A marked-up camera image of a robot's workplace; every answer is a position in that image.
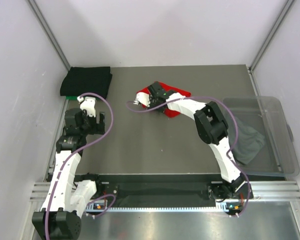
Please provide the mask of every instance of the red cloth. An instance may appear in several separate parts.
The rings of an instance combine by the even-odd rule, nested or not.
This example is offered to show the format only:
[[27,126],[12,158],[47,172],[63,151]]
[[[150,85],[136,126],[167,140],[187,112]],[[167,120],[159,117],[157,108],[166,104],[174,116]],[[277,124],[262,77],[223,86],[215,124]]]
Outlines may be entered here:
[[[176,88],[176,87],[173,87],[173,86],[169,86],[163,82],[159,82],[159,84],[163,87],[164,90],[166,91],[169,91],[169,90],[174,90],[176,91],[177,93],[180,93],[181,95],[185,96],[185,97],[190,97],[191,96],[191,92],[188,92],[188,91],[185,91],[185,90],[182,90],[182,89],[179,89],[179,88]],[[137,93],[145,93],[145,94],[149,94],[150,95],[150,92],[148,90],[148,87],[145,87],[144,89],[138,91]],[[173,111],[173,110],[170,110],[168,108],[166,108],[164,110],[164,114],[167,115],[169,118],[174,118],[175,116],[178,116],[180,114],[180,112],[178,111]]]

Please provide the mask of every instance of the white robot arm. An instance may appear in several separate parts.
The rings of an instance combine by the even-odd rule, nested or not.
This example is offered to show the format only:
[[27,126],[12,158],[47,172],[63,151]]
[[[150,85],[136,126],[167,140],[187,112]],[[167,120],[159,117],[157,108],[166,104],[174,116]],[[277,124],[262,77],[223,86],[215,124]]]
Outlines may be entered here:
[[72,191],[75,173],[83,151],[76,150],[87,144],[86,136],[105,134],[105,115],[99,114],[97,123],[94,97],[78,97],[80,108],[71,108],[65,112],[65,125],[62,136],[56,143],[55,168],[48,195],[38,212],[34,212],[32,223],[41,239],[46,239],[45,217],[51,195],[53,195],[48,217],[50,239],[78,239],[81,229],[81,217],[90,199],[97,192],[96,182],[82,180]]
[[[151,109],[164,102],[185,98],[185,96],[178,92],[173,92],[171,90],[166,92],[158,82],[150,85],[148,90],[150,94],[144,92],[137,93],[134,103],[142,104]],[[229,183],[229,193],[235,194],[245,184],[245,181],[242,178],[240,170],[232,163],[232,161],[234,161],[232,153],[229,153],[231,159],[227,157],[227,151],[230,148],[227,133],[228,124],[218,105],[215,102],[204,103],[191,99],[182,99],[170,102],[166,107],[169,110],[186,115],[195,121],[200,138],[210,146],[214,153],[220,167],[221,178]],[[219,119],[214,119],[214,115],[219,115],[222,121],[218,122]],[[217,128],[220,128],[221,126],[223,129],[214,130],[212,127],[213,125]],[[213,133],[216,132],[218,133],[215,135],[215,138],[210,135],[211,133],[213,135]]]

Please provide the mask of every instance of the transparent plastic bin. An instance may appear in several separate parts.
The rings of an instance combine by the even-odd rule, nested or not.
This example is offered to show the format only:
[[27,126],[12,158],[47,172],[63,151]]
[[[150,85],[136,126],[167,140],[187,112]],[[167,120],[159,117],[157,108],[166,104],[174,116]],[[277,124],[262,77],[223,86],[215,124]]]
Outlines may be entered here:
[[[236,118],[265,137],[265,144],[255,157],[247,164],[239,163],[247,174],[277,177],[294,177],[299,174],[293,134],[277,98],[228,97],[223,102]],[[229,120],[228,123],[230,134],[234,125]]]

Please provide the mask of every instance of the wire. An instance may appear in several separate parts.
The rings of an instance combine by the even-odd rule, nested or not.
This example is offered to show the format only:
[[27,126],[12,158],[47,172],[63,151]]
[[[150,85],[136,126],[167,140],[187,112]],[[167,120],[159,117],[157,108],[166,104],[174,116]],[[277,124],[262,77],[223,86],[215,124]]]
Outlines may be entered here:
[[229,150],[226,152],[226,156],[228,157],[228,159],[231,160],[232,164],[242,173],[242,175],[244,176],[245,180],[246,180],[246,183],[248,185],[248,192],[247,192],[247,197],[246,197],[246,201],[245,201],[245,205],[243,206],[242,210],[240,213],[238,213],[237,217],[241,216],[244,211],[246,210],[247,206],[248,206],[248,202],[249,202],[249,198],[250,198],[250,192],[251,192],[251,186],[250,186],[250,181],[249,181],[249,178],[247,176],[247,174],[239,167],[239,165],[235,162],[234,159],[231,159],[229,153],[234,149],[235,145],[237,144],[238,142],[238,135],[239,135],[239,130],[238,130],[238,124],[237,124],[237,121],[235,119],[235,116],[234,114],[231,112],[231,110],[222,102],[220,101],[219,99],[215,98],[215,97],[212,97],[212,96],[188,96],[188,97],[181,97],[181,98],[176,98],[176,99],[173,99],[173,100],[170,100],[170,101],[166,101],[158,106],[155,106],[153,108],[150,108],[150,109],[146,109],[146,110],[134,110],[132,108],[129,107],[129,104],[133,104],[134,101],[127,101],[126,102],[126,107],[134,112],[134,113],[148,113],[148,112],[151,112],[155,109],[159,109],[169,103],[173,103],[173,102],[176,102],[176,101],[180,101],[180,100],[186,100],[186,99],[192,99],[192,100],[202,100],[202,99],[209,99],[209,100],[212,100],[212,101],[215,101],[217,102],[218,104],[220,104],[230,115],[232,121],[233,121],[233,124],[234,124],[234,130],[235,130],[235,138],[234,138],[234,142],[233,144],[230,146]]
[[[107,105],[107,107],[108,107],[109,110],[110,110],[111,123],[110,123],[110,126],[109,126],[108,130],[107,130],[101,137],[99,137],[98,139],[96,139],[96,140],[94,140],[94,141],[88,143],[87,145],[84,145],[84,146],[78,148],[77,150],[73,151],[73,152],[65,159],[65,161],[63,162],[63,164],[62,164],[62,166],[61,166],[61,168],[60,168],[60,171],[59,171],[59,173],[58,173],[58,175],[57,175],[57,177],[56,177],[57,179],[60,178],[60,175],[61,175],[61,173],[62,173],[62,170],[63,170],[64,167],[66,166],[68,160],[69,160],[73,155],[75,155],[76,153],[78,153],[78,152],[80,152],[80,151],[82,151],[82,150],[84,150],[84,149],[86,149],[86,148],[88,148],[88,147],[90,147],[90,146],[92,146],[92,145],[94,145],[94,144],[100,142],[102,139],[104,139],[104,138],[108,135],[108,133],[110,132],[110,130],[111,130],[113,124],[114,124],[114,112],[113,112],[113,110],[112,110],[110,104],[109,104],[102,96],[100,96],[100,95],[98,95],[98,94],[96,94],[96,93],[93,93],[93,92],[86,92],[86,93],[83,93],[80,97],[84,97],[84,96],[94,96],[94,97],[97,97],[97,98],[101,99],[101,100]],[[53,187],[52,187],[51,195],[50,195],[49,202],[48,202],[48,205],[47,205],[47,208],[46,208],[46,212],[45,212],[45,218],[44,218],[44,234],[45,234],[45,239],[46,239],[46,240],[50,240],[50,236],[49,236],[49,224],[48,224],[48,223],[49,223],[49,212],[50,212],[52,200],[53,200],[53,198],[54,198],[54,194],[55,194],[57,185],[58,185],[58,181],[55,181],[55,182],[54,182],[54,185],[53,185]]]
[[90,204],[95,203],[96,201],[99,201],[100,199],[105,199],[107,197],[113,197],[113,200],[112,200],[112,202],[109,204],[109,206],[105,210],[103,210],[101,213],[99,213],[97,215],[90,214],[90,213],[87,213],[87,214],[92,215],[95,218],[101,217],[103,214],[105,214],[106,211],[108,211],[112,207],[112,205],[115,203],[115,201],[116,201],[116,196],[114,194],[105,194],[105,195],[102,195],[102,196],[100,196],[100,197],[98,197],[98,198],[96,198],[96,199],[94,199],[94,200],[92,200],[91,202],[88,203],[88,205],[90,205]]

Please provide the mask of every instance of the gray cloth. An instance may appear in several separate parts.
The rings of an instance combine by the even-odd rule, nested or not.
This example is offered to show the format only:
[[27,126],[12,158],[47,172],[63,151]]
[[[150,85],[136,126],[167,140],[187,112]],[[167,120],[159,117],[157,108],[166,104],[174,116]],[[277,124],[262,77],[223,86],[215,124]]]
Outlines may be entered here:
[[[229,114],[225,114],[224,117],[229,125],[229,143],[232,145],[236,137],[235,126]],[[241,121],[239,118],[235,117],[235,120],[238,125],[238,141],[232,150],[232,153],[235,160],[247,165],[264,147],[266,144],[266,138],[252,126]]]

